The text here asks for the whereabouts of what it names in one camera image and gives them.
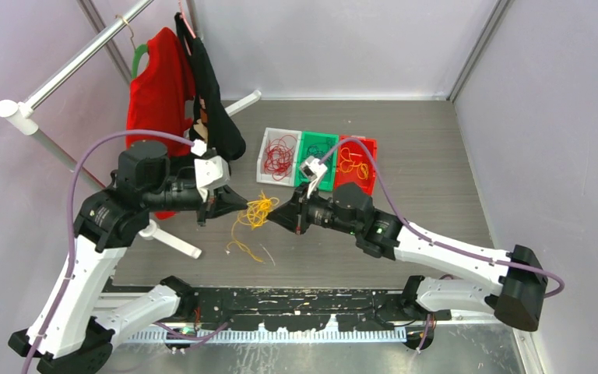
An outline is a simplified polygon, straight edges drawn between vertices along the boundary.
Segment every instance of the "red tray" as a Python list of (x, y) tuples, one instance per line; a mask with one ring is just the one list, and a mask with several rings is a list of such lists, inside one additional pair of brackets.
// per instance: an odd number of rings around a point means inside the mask
[[(372, 158), (377, 160), (377, 140), (364, 138), (362, 136), (348, 136), (341, 135), (339, 140), (345, 138), (358, 138), (365, 147), (372, 154)], [(365, 176), (364, 169), (358, 167), (358, 164), (365, 164), (368, 167), (368, 177)], [(354, 182), (366, 194), (372, 196), (372, 192), (375, 190), (375, 179), (377, 173), (372, 168), (372, 163), (368, 160), (361, 146), (354, 142), (345, 143), (338, 149), (338, 160), (336, 162), (336, 180), (333, 183), (333, 188), (337, 188), (339, 185), (345, 183)]]

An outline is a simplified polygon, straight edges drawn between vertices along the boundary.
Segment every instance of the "yellow string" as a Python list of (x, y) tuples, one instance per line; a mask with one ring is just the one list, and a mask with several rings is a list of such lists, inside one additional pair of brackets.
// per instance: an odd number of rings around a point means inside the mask
[[(349, 157), (345, 157), (345, 151), (347, 151)], [(338, 169), (340, 169), (340, 171), (346, 174), (352, 172), (354, 169), (357, 169), (357, 177), (359, 179), (368, 179), (368, 177), (370, 176), (368, 174), (370, 171), (370, 169), (368, 168), (368, 164), (364, 164), (363, 162), (359, 162), (357, 164), (356, 162), (354, 162), (354, 160), (352, 160), (352, 153), (350, 152), (349, 148), (343, 148), (339, 152), (339, 155), (342, 157), (341, 161), (338, 163)], [(347, 162), (349, 162), (350, 164), (348, 164), (348, 168), (345, 169), (343, 168), (343, 164)]]
[(236, 245), (239, 249), (248, 253), (248, 255), (255, 261), (264, 263), (265, 261), (263, 259), (253, 254), (248, 245), (235, 238), (235, 227), (237, 224), (249, 226), (251, 230), (261, 227), (267, 222), (267, 214), (269, 214), (278, 203), (279, 200), (277, 197), (267, 197), (263, 191), (260, 191), (260, 199), (248, 202), (248, 209), (245, 212), (241, 211), (237, 213), (237, 220), (233, 223), (233, 227), (230, 230), (230, 236), (233, 240), (226, 245), (226, 249), (230, 249), (231, 245)]

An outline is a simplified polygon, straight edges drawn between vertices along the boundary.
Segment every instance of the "black garment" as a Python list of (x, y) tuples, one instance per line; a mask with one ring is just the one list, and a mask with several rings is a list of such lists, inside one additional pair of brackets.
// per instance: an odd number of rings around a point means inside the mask
[[(226, 161), (237, 160), (246, 151), (246, 142), (221, 104), (219, 83), (216, 81), (214, 69), (209, 62), (207, 50), (199, 38), (194, 39), (191, 36), (180, 13), (175, 15), (175, 27), (185, 57), (192, 68), (196, 85), (194, 123), (201, 119), (207, 128), (208, 147), (216, 148), (216, 152)], [(187, 44), (191, 49), (191, 55), (187, 51)], [(201, 108), (201, 98), (205, 103), (204, 110)], [(194, 140), (202, 137), (192, 127), (189, 130), (189, 138)]]

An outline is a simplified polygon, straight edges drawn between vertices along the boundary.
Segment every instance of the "green tray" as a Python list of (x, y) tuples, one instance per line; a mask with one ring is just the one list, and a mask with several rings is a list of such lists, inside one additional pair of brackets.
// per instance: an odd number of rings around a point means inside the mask
[[(302, 182), (308, 182), (308, 178), (299, 170), (301, 163), (308, 158), (314, 156), (322, 158), (322, 156), (338, 143), (338, 136), (333, 134), (322, 134), (320, 132), (304, 131), (301, 133), (301, 143), (299, 146), (299, 157), (297, 159), (297, 172), (294, 173), (294, 186), (297, 187)], [(334, 152), (331, 157), (324, 163), (329, 169), (326, 172), (324, 179), (320, 182), (318, 188), (320, 191), (333, 191), (333, 181), (336, 179), (336, 161), (338, 160), (338, 151)]]

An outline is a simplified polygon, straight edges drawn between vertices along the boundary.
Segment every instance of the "robotic arm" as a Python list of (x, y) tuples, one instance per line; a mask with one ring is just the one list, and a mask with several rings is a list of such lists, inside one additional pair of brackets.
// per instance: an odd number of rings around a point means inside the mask
[[(319, 176), (315, 159), (310, 159), (305, 174), (309, 178)], [(318, 183), (319, 178), (313, 178), (310, 184), (297, 187), (292, 199), (267, 218), (297, 235), (304, 234), (312, 224), (350, 234), (358, 248), (375, 258), (421, 263), (461, 278), (410, 277), (400, 299), (405, 313), (412, 318), (425, 319), (427, 314), (443, 309), (463, 309), (492, 313), (520, 330), (537, 330), (547, 278), (495, 261), (503, 259), (541, 269), (531, 249), (521, 245), (512, 252), (482, 248), (431, 233), (413, 223), (407, 228), (396, 215), (375, 209), (372, 198), (355, 183), (339, 186), (329, 199), (318, 195), (314, 186)], [(493, 261), (485, 263), (462, 256), (444, 248), (448, 246)]]
[[(226, 185), (226, 162), (210, 152), (171, 176), (165, 145), (137, 142), (121, 153), (111, 178), (111, 185), (83, 202), (75, 220), (74, 274), (35, 355), (42, 373), (95, 373), (134, 333), (160, 319), (187, 319), (194, 312), (194, 290), (168, 277), (120, 308), (93, 314), (109, 275), (136, 234), (147, 227), (150, 212), (192, 210), (203, 225), (208, 218), (247, 208), (246, 199)], [(10, 337), (9, 346), (23, 357), (62, 286), (67, 266), (66, 261), (39, 318)]]

